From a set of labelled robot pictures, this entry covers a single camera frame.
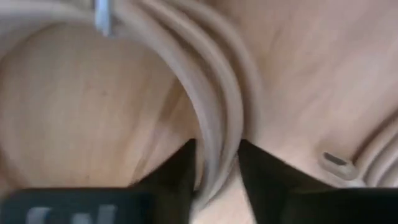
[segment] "light wood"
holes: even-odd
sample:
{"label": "light wood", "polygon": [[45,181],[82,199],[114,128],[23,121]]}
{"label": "light wood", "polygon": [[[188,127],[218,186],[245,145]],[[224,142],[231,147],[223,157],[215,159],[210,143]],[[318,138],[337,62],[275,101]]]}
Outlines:
{"label": "light wood", "polygon": [[[247,138],[334,184],[317,154],[353,157],[397,109],[398,2],[211,4],[241,31],[264,77],[263,113]],[[158,56],[91,28],[55,26],[31,37],[1,74],[2,156],[6,176],[23,186],[127,185],[198,133],[187,96]],[[252,222],[239,180],[197,223],[206,220]]]}

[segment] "black plastic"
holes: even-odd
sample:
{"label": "black plastic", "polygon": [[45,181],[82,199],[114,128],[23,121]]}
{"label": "black plastic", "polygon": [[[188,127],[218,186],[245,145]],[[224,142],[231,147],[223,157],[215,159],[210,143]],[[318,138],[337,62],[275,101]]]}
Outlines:
{"label": "black plastic", "polygon": [[195,140],[128,188],[29,189],[2,204],[2,224],[188,223]]}

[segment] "cable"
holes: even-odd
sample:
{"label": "cable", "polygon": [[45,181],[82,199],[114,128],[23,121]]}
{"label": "cable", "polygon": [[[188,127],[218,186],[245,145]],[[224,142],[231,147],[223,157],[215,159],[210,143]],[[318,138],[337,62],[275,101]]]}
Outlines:
{"label": "cable", "polygon": [[[247,83],[260,85],[261,79],[249,51],[233,26],[209,7],[191,0],[112,2],[112,14],[115,18],[111,30],[113,35],[139,38],[159,54],[173,70],[192,101],[205,150],[204,174],[193,206],[194,211],[198,211],[216,196],[230,176],[244,131],[244,107],[236,75],[221,49],[179,9],[206,23],[225,39],[237,54]],[[72,2],[0,0],[0,19],[12,21],[7,24],[10,27],[8,29],[0,26],[0,41],[3,44],[0,45],[1,58],[21,40],[49,24],[72,22],[93,25],[95,14],[91,9],[82,9]],[[223,105],[200,67],[158,20],[191,44],[209,64],[213,78],[222,89],[226,114],[222,113]],[[259,113],[259,109],[253,104],[250,104],[250,110]]]}
{"label": "cable", "polygon": [[339,174],[347,166],[322,166],[328,172],[338,176],[346,187],[397,187],[398,186],[398,119],[391,121],[376,137],[362,150],[354,166],[349,172],[356,173],[345,180]]}

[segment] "black object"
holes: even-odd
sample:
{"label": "black object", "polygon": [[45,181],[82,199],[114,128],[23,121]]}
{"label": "black object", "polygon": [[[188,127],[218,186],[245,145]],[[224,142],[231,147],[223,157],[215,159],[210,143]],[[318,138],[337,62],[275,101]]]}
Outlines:
{"label": "black object", "polygon": [[195,140],[128,188],[29,189],[2,204],[2,224],[188,223]]}
{"label": "black object", "polygon": [[333,189],[246,140],[239,163],[258,224],[398,223],[397,189]]}
{"label": "black object", "polygon": [[[239,165],[258,224],[398,223],[398,190],[334,189],[242,140]],[[119,189],[29,189],[2,204],[2,224],[189,223],[195,140]]]}

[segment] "wooden surface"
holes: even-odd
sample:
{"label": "wooden surface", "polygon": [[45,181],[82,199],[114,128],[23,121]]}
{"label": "wooden surface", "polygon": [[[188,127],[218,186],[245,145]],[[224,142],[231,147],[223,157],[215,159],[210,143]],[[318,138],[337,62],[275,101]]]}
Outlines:
{"label": "wooden surface", "polygon": [[[264,78],[247,138],[333,184],[317,154],[352,157],[398,106],[398,2],[211,4],[241,31]],[[0,69],[4,188],[127,185],[198,132],[174,75],[138,43],[55,26]],[[239,179],[196,222],[209,220],[252,223]]]}

